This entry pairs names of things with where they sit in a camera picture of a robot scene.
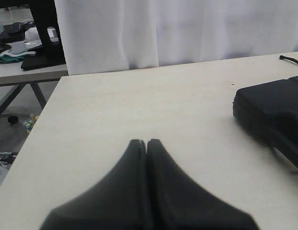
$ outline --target table surface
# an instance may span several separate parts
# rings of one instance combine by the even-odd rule
[[[21,64],[22,62],[0,64],[0,85],[58,79],[68,75],[66,65],[24,71]]]
[[[0,229],[39,229],[51,209],[107,174],[133,138],[161,139],[190,177],[262,230],[298,229],[297,169],[232,115],[239,88],[298,75],[278,57],[61,78],[0,188]]]

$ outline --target white curtain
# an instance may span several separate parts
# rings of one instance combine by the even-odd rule
[[[69,74],[298,51],[298,0],[55,0]]]

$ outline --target black case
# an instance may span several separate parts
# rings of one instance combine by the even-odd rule
[[[233,115],[298,168],[298,76],[239,89]]]

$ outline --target black cable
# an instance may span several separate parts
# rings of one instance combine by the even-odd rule
[[[280,55],[279,59],[280,60],[289,60],[289,61],[295,62],[298,65],[298,60],[294,59],[292,57],[286,57],[286,56]]]

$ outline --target gray floor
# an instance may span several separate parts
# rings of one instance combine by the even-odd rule
[[[29,9],[12,8],[11,11],[0,11],[0,23],[10,24],[14,22],[32,21]],[[57,82],[40,83],[39,86],[48,100],[54,91]],[[11,86],[0,88],[0,99]],[[25,142],[28,133],[22,126],[22,122],[28,120],[30,114],[39,115],[42,109],[29,85],[26,85],[15,100],[10,104],[5,114],[18,115],[20,122],[11,126],[7,122],[7,115],[0,118],[0,152],[19,151]]]

